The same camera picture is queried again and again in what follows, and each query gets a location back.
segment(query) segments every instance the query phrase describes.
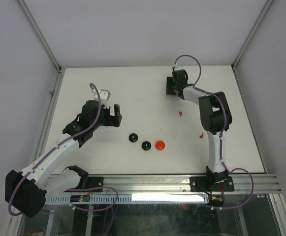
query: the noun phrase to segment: white table surface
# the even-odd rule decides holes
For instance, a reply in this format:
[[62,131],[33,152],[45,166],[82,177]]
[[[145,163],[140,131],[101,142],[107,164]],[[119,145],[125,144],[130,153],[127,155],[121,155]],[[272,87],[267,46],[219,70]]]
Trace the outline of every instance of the white table surface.
[[[189,82],[198,75],[197,66],[185,66]],[[55,174],[77,165],[91,174],[199,174],[208,160],[208,139],[202,128],[199,107],[189,101],[165,95],[170,66],[69,68],[55,108],[47,147],[73,121],[87,100],[89,83],[111,92],[109,104],[120,105],[121,126],[100,127],[94,136],[56,169]],[[230,169],[245,168],[263,173],[244,105],[231,66],[203,66],[198,87],[226,94],[233,122],[226,140],[226,163]],[[130,133],[139,137],[128,140]],[[163,140],[164,150],[155,148]],[[143,141],[152,148],[142,149]]]

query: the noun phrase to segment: metal beam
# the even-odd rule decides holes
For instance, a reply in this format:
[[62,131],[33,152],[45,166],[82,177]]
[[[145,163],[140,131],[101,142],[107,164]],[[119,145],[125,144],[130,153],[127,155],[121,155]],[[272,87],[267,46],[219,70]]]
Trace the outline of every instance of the metal beam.
[[23,12],[23,14],[24,14],[26,20],[28,21],[30,27],[32,28],[35,36],[37,37],[38,41],[40,42],[43,50],[45,51],[45,53],[49,57],[50,61],[52,62],[52,64],[56,68],[56,70],[59,72],[61,70],[61,67],[60,67],[58,61],[56,60],[53,52],[51,51],[51,48],[49,47],[47,41],[45,40],[38,24],[34,20],[27,4],[25,3],[24,0],[16,0],[16,2],[18,4],[20,10]]
[[267,0],[266,3],[264,4],[261,12],[259,13],[256,21],[254,22],[254,24],[253,24],[253,26],[252,26],[252,28],[251,28],[248,36],[247,36],[244,44],[242,45],[242,47],[239,51],[239,54],[238,54],[235,62],[233,63],[232,68],[236,68],[237,65],[239,64],[239,61],[241,60],[241,58],[242,58],[243,54],[245,53],[248,45],[250,44],[250,42],[251,42],[252,38],[254,37],[257,29],[259,28],[260,24],[264,20],[265,16],[267,15],[267,13],[268,13],[269,9],[271,8],[271,6],[273,5],[274,1],[275,0]]
[[270,194],[272,210],[282,236],[286,236],[286,205],[282,194]]
[[56,77],[56,80],[53,86],[53,90],[50,92],[50,95],[51,95],[50,101],[47,107],[44,122],[42,124],[39,140],[35,148],[35,151],[33,153],[33,160],[37,159],[44,151],[46,141],[47,141],[47,136],[49,134],[49,130],[50,130],[51,122],[52,122],[52,117],[55,111],[56,102],[60,94],[60,88],[61,88],[61,84],[63,81],[63,76],[64,76],[63,73],[57,74],[57,77]]
[[[205,175],[91,175],[104,177],[104,185],[114,187],[120,195],[133,193],[166,193],[166,194],[198,194],[203,192],[191,192],[190,177]],[[226,195],[250,194],[251,180],[246,174],[232,174],[234,192],[225,192]],[[252,174],[254,178],[254,194],[281,193],[278,180],[275,175]],[[79,193],[63,193],[56,199],[50,200],[52,204],[69,203],[70,195]],[[114,195],[114,191],[104,189],[103,193],[93,193],[93,196]]]

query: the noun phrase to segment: red puck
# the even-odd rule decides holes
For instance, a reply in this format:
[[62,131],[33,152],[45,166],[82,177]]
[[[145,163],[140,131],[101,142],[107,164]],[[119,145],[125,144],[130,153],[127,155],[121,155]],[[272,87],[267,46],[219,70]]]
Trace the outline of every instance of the red puck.
[[166,146],[166,144],[164,144],[163,141],[158,141],[158,142],[156,143],[156,148],[157,148],[158,150],[163,150],[165,146]]

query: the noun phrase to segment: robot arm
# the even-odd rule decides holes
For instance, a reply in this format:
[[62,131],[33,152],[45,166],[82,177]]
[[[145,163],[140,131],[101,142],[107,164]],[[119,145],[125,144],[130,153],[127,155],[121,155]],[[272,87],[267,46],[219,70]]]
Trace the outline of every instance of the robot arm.
[[[26,173],[30,173],[21,184],[12,202],[12,205],[26,216],[35,216],[40,212],[47,200],[70,188],[86,187],[88,173],[77,166],[68,167],[61,175],[56,177],[49,178],[49,176],[72,152],[79,149],[87,140],[89,140],[93,136],[94,131],[100,126],[120,126],[122,120],[120,106],[114,105],[115,115],[111,116],[110,107],[108,105],[110,92],[107,90],[99,90],[99,92],[102,104],[101,111],[97,122],[90,130],[59,145],[71,136],[86,130],[94,122],[99,106],[97,94],[95,94],[95,100],[86,102],[82,108],[82,112],[77,115],[75,120],[65,127],[63,133],[56,142],[37,160],[20,172],[12,170],[7,174],[5,200],[9,202],[16,185]],[[33,170],[33,167],[52,149],[55,150],[35,170]]]
[[[201,123],[204,130],[207,131],[209,141],[209,160],[203,188],[209,189],[211,185],[227,180],[228,172],[220,161],[220,133],[223,128],[224,118],[216,98],[201,90],[194,89],[193,84],[188,84],[188,75],[183,69],[172,71],[172,77],[167,77],[166,94],[176,95],[183,100],[199,105]],[[222,101],[227,115],[227,126],[222,136],[222,156],[225,161],[225,138],[229,125],[232,123],[232,116],[225,94],[217,92],[215,95]]]

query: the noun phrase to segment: white wall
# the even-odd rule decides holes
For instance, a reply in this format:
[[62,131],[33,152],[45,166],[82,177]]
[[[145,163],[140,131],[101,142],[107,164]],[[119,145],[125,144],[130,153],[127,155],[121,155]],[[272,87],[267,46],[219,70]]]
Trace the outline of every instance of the white wall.
[[261,155],[286,200],[286,0],[273,5],[237,75]]
[[265,0],[26,3],[61,66],[97,67],[171,65],[181,54],[230,65]]
[[55,75],[16,1],[0,0],[0,232],[5,176],[30,161]]

